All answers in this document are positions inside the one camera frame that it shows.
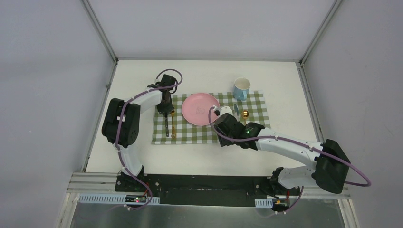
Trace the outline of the aluminium frame rail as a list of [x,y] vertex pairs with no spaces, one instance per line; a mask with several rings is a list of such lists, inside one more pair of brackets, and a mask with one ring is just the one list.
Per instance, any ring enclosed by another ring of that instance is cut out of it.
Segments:
[[115,191],[117,173],[74,172],[68,193],[110,193]]

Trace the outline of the green checkered cloth napkin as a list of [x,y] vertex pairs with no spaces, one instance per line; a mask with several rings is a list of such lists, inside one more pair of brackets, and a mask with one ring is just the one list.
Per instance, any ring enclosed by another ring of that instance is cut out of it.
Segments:
[[[247,100],[245,101],[236,100],[231,92],[210,93],[210,95],[218,100],[220,107],[229,106],[230,108],[234,108],[234,105],[236,105],[240,113],[243,110],[247,110],[249,112],[247,122],[254,122],[268,128],[270,127],[269,115],[262,90],[249,91]],[[158,113],[157,110],[154,111],[152,144],[214,144],[218,142],[216,133],[213,132],[209,125],[196,126],[185,120],[181,107],[189,96],[190,94],[175,94],[172,96],[175,113],[173,116],[169,116],[168,125],[169,129],[171,129],[172,121],[174,121],[176,138],[166,135],[165,117]]]

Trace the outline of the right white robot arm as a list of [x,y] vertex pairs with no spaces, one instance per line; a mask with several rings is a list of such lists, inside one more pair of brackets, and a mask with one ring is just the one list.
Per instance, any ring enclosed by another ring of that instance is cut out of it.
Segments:
[[324,143],[288,138],[257,123],[243,125],[231,114],[222,114],[213,124],[220,146],[237,145],[243,149],[273,152],[302,163],[296,168],[276,168],[270,190],[283,194],[293,187],[318,186],[340,194],[349,171],[350,160],[333,140]]

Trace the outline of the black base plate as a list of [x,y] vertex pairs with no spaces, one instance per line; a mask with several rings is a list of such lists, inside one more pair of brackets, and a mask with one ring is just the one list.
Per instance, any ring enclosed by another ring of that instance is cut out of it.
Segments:
[[150,188],[164,205],[254,207],[267,197],[297,196],[299,189],[275,184],[265,176],[201,176],[139,174],[137,179],[118,174],[115,191],[143,194]]

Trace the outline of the gold spoon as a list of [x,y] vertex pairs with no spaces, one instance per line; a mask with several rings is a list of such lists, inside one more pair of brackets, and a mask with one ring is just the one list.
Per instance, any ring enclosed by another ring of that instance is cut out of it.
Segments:
[[248,110],[243,110],[242,111],[242,118],[244,120],[244,125],[247,125],[247,120],[249,118],[249,112]]

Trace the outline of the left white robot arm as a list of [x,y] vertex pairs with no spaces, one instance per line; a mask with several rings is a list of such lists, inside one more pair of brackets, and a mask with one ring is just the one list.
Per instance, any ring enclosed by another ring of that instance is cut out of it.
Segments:
[[161,72],[155,84],[128,99],[113,98],[107,107],[101,133],[117,150],[122,172],[128,175],[127,186],[133,192],[140,192],[145,186],[145,179],[139,176],[143,165],[139,161],[135,142],[139,135],[141,114],[156,107],[167,116],[174,110],[171,95],[177,91],[183,81]]

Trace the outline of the pink plate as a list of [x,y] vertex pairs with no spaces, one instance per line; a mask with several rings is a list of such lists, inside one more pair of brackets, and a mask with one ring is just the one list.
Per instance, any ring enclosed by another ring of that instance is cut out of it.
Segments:
[[219,107],[218,100],[206,93],[196,93],[188,96],[182,104],[182,115],[185,120],[196,126],[209,125],[209,117],[213,123],[217,119],[217,115],[209,109],[213,106]]

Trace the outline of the silver knife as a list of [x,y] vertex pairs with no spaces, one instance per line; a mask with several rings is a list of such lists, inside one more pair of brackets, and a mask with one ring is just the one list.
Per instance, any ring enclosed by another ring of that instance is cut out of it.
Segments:
[[236,104],[234,104],[234,114],[236,117],[239,117],[239,109],[238,106]]

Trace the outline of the light blue mug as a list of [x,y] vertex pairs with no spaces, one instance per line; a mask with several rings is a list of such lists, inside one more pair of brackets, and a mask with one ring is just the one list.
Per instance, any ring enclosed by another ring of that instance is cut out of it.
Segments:
[[233,84],[232,95],[235,99],[246,101],[250,89],[250,81],[244,77],[237,78]]

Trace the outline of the gold fork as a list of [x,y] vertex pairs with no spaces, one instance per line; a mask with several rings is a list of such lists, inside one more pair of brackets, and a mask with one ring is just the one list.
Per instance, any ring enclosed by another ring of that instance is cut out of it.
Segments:
[[172,118],[172,133],[171,133],[171,137],[173,139],[176,139],[177,135],[176,135],[176,129],[175,129],[175,111],[171,112],[171,118]]

